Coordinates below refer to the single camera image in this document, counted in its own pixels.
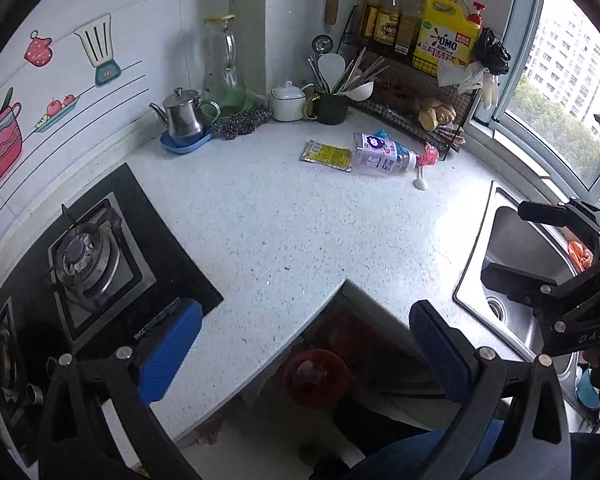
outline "building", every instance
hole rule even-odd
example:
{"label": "building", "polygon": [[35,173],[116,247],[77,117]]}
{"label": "building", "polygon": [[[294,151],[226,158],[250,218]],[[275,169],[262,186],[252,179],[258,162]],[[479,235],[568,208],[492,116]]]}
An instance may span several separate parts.
{"label": "building", "polygon": [[565,113],[600,136],[600,33],[573,0],[544,0],[524,72]]}

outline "gold mug handle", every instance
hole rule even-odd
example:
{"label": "gold mug handle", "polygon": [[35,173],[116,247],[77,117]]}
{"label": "gold mug handle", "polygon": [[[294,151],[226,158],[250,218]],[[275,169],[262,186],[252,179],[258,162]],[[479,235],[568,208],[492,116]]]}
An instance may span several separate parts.
{"label": "gold mug handle", "polygon": [[309,99],[307,102],[304,103],[304,106],[302,107],[302,115],[304,115],[305,119],[308,119],[310,121],[317,121],[318,120],[318,114],[315,114],[315,115],[309,115],[308,114],[309,106],[312,103],[315,103],[318,100],[320,100],[320,94],[314,95],[311,99]]}

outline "white speckled countertop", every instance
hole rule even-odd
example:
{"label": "white speckled countertop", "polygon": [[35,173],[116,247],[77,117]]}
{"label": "white speckled countertop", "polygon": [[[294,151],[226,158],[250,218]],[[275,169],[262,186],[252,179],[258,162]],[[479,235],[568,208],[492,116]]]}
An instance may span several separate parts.
{"label": "white speckled countertop", "polygon": [[[309,139],[351,147],[375,118],[340,126],[272,122],[184,156],[152,140],[126,157],[158,213],[224,296],[168,390],[152,404],[173,438],[184,436],[252,380],[351,280],[408,323],[428,299],[476,346],[516,358],[452,301],[497,177],[466,152],[425,170],[369,177],[301,162]],[[416,151],[414,139],[387,132]],[[124,449],[133,464],[132,450]]]}

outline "teapot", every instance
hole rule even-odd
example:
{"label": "teapot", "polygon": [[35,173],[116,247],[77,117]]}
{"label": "teapot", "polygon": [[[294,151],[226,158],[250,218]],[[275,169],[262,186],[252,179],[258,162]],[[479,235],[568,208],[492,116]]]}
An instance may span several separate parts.
{"label": "teapot", "polygon": [[[208,117],[200,107],[211,105],[216,109],[215,118]],[[200,102],[200,94],[195,90],[176,88],[163,102],[164,111],[154,103],[149,104],[167,133],[179,144],[192,144],[208,134],[211,126],[220,117],[220,106],[215,101]]]}

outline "dark green mug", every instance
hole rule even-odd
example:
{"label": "dark green mug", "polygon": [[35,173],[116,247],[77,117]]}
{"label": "dark green mug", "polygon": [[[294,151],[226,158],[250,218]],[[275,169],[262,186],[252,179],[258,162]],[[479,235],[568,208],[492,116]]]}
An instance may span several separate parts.
{"label": "dark green mug", "polygon": [[[313,104],[314,114],[309,115],[309,106]],[[349,110],[349,98],[346,95],[325,94],[316,92],[302,109],[305,119],[318,121],[322,124],[342,124],[347,118]]]}

